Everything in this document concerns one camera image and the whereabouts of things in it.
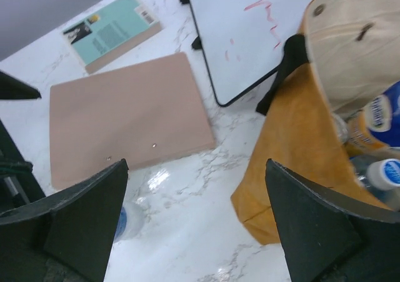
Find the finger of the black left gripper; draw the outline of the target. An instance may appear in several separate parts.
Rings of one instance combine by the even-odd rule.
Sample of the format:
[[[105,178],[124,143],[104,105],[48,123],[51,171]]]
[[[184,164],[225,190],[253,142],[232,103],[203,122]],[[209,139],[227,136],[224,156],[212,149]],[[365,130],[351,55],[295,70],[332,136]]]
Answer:
[[[41,93],[34,87],[1,71],[0,77],[1,100],[40,99]]]

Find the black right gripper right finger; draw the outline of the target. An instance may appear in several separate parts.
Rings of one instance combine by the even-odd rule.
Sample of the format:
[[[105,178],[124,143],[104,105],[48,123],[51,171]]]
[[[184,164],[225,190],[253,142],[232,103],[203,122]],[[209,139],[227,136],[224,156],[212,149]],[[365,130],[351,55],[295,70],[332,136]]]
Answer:
[[[399,281],[399,213],[271,159],[265,180],[292,281]]]

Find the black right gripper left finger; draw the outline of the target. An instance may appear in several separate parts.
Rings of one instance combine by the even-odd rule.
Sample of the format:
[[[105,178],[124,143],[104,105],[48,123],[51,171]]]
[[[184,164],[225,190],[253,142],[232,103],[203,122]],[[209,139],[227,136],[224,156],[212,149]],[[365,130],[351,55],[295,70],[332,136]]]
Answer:
[[[103,281],[127,181],[122,159],[1,213],[1,281]]]

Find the clear water bottle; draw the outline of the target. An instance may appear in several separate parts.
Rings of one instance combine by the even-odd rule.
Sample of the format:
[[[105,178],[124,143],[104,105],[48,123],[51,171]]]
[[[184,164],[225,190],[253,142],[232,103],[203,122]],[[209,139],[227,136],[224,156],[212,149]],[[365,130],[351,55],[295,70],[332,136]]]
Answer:
[[[144,219],[144,210],[140,205],[135,202],[124,202],[119,215],[114,242],[137,236],[144,226]]]
[[[360,155],[349,159],[356,182],[380,202],[399,212],[399,160]]]

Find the blue white drink carton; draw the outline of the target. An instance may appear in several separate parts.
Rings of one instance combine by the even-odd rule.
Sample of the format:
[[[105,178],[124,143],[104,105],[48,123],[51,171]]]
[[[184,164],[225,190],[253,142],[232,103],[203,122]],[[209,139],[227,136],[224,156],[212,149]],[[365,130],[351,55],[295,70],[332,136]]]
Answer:
[[[350,156],[399,157],[399,83],[372,99],[346,122]]]

